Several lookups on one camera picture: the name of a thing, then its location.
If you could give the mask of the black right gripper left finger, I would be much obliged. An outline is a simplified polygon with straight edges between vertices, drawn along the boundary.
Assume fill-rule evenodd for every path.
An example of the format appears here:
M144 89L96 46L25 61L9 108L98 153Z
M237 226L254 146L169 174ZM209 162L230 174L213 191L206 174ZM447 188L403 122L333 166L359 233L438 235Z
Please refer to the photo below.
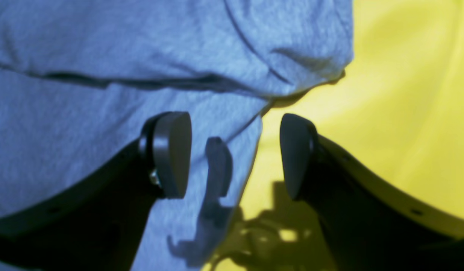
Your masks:
M0 261L27 270L129 271L155 201L185 196L190 157L189 113L149 118L93 174L0 218Z

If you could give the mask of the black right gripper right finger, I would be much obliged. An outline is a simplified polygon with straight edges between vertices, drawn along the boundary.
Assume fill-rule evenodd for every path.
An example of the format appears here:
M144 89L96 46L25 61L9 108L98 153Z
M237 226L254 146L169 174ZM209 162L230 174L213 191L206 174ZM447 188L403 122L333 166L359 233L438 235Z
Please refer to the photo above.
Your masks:
M283 115L279 138L287 192L317 214L339 271L464 271L464 219L386 182L306 118Z

